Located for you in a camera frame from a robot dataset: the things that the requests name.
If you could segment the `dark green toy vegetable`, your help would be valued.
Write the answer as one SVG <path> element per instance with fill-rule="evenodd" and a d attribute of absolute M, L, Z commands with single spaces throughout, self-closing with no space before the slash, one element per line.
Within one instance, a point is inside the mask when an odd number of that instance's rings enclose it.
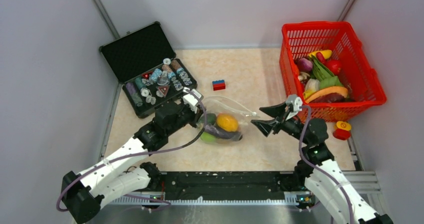
<path fill-rule="evenodd" d="M 203 125 L 206 120 L 206 124 L 214 125 L 216 123 L 217 116 L 215 113 L 206 113 L 202 114 L 202 116 L 198 120 L 199 125 Z"/>

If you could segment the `purple toy eggplant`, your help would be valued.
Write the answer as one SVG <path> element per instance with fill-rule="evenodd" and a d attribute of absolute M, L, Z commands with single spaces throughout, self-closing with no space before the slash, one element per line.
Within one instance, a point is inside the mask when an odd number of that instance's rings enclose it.
<path fill-rule="evenodd" d="M 243 135 L 240 131 L 226 131 L 218 126 L 207 124 L 204 128 L 204 132 L 215 136 L 216 138 L 224 140 L 239 141 L 243 138 Z"/>

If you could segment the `clear zip top bag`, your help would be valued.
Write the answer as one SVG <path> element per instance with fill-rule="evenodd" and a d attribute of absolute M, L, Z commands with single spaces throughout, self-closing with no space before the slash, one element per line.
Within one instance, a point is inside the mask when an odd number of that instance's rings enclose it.
<path fill-rule="evenodd" d="M 239 142 L 248 132 L 251 120 L 259 117 L 241 103 L 224 96 L 210 96 L 203 100 L 206 113 L 196 123 L 204 128 L 200 139 L 209 144 Z"/>

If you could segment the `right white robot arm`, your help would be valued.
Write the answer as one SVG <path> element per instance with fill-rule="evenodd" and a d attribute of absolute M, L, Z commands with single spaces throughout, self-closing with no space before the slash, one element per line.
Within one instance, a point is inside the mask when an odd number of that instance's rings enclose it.
<path fill-rule="evenodd" d="M 310 106 L 292 94 L 278 105 L 261 107 L 270 120 L 251 120 L 266 137 L 280 131 L 298 140 L 301 160 L 294 169 L 293 184 L 311 191 L 337 224 L 391 224 L 356 191 L 341 171 L 325 141 L 328 127 L 322 118 L 313 118 Z"/>

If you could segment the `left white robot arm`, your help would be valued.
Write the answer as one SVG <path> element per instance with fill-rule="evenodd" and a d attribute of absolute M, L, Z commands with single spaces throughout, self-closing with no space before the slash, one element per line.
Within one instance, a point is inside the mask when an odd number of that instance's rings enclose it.
<path fill-rule="evenodd" d="M 163 146 L 170 135 L 187 124 L 195 127 L 205 116 L 203 96 L 187 87 L 183 93 L 180 104 L 163 104 L 153 119 L 115 152 L 79 173 L 64 175 L 56 209 L 69 212 L 76 223 L 84 224 L 115 199 L 136 190 L 156 190 L 162 184 L 162 174 L 155 164 L 142 163 L 132 171 L 128 168 L 153 154 L 165 153 Z"/>

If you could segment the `green toy apple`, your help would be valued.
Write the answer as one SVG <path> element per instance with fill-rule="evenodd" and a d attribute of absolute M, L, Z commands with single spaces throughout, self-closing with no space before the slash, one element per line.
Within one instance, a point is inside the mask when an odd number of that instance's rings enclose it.
<path fill-rule="evenodd" d="M 213 143 L 217 143 L 217 141 L 218 141 L 218 139 L 217 139 L 217 137 L 215 137 L 214 135 L 212 135 L 212 134 L 209 134 L 209 133 L 206 133 L 206 132 L 203 132 L 202 134 L 201 134 L 201 136 L 200 136 L 200 139 L 203 141 L 203 142 L 205 142 L 205 143 L 210 143 L 210 144 L 213 144 Z"/>

